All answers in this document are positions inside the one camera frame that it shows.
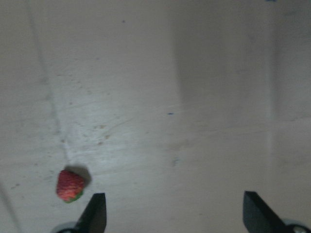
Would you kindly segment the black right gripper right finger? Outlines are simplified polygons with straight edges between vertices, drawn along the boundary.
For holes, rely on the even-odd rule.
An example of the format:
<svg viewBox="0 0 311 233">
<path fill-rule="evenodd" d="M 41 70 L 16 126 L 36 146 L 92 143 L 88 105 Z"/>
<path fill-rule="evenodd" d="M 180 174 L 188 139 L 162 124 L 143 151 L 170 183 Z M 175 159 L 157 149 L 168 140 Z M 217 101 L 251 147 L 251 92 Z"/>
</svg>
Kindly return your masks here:
<svg viewBox="0 0 311 233">
<path fill-rule="evenodd" d="M 249 233 L 288 233 L 285 223 L 254 191 L 245 191 L 242 220 Z"/>
</svg>

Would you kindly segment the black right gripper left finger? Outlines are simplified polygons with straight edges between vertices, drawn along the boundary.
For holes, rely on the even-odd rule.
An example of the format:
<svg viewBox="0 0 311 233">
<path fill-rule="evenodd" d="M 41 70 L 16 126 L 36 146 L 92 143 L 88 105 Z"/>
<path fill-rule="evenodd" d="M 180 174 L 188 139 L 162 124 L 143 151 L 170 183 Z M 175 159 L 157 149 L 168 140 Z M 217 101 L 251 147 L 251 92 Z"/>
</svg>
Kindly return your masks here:
<svg viewBox="0 0 311 233">
<path fill-rule="evenodd" d="M 106 229 L 105 193 L 96 193 L 90 199 L 75 227 L 77 233 L 104 233 Z"/>
</svg>

